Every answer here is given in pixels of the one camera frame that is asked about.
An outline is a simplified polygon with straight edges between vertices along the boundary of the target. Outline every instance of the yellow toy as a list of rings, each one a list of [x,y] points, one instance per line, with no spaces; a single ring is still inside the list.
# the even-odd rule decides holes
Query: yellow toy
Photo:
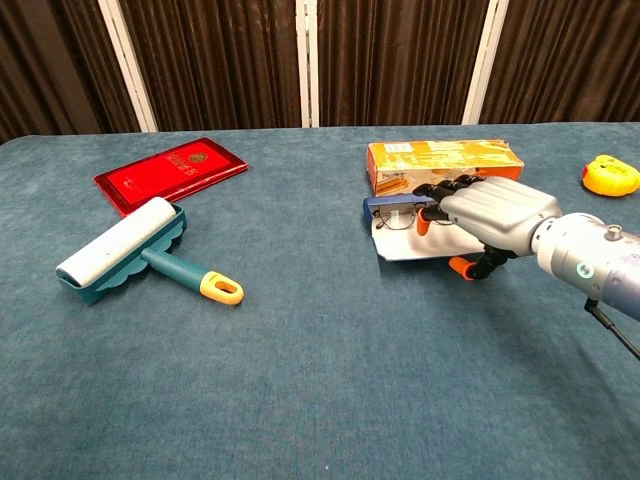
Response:
[[[599,195],[621,197],[640,187],[640,172],[611,155],[598,155],[584,167],[582,183]]]

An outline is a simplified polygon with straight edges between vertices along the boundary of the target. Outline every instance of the table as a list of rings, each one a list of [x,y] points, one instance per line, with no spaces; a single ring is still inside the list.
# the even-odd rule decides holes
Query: table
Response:
[[[155,272],[94,305],[55,266],[119,216],[92,176],[207,136],[250,169],[179,204],[174,252],[238,307]],[[583,295],[513,260],[465,282],[386,263],[363,222],[369,142],[504,138],[522,181],[640,231],[580,187],[640,124],[30,136],[0,147],[0,477],[637,478],[640,369]],[[606,309],[636,344],[640,324]]]

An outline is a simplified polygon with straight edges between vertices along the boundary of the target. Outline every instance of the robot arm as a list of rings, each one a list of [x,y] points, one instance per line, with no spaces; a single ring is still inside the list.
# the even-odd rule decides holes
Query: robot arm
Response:
[[[463,175],[413,193],[435,201],[418,212],[419,234],[444,218],[485,245],[476,262],[451,259],[465,279],[486,278],[509,258],[535,255],[543,270],[585,292],[591,306],[602,300],[640,321],[640,238],[620,226],[563,215],[555,197],[502,177]]]

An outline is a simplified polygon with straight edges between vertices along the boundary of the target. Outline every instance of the orange box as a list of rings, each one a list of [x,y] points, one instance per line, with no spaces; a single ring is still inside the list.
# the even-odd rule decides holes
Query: orange box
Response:
[[[370,143],[367,171],[377,197],[411,193],[423,183],[464,174],[517,180],[524,162],[504,140],[427,140]]]

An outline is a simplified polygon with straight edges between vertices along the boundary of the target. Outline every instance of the red booklet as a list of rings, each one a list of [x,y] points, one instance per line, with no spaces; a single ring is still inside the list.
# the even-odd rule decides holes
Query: red booklet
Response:
[[[208,138],[124,165],[94,177],[122,216],[153,197],[169,202],[198,192],[247,170],[249,166]]]

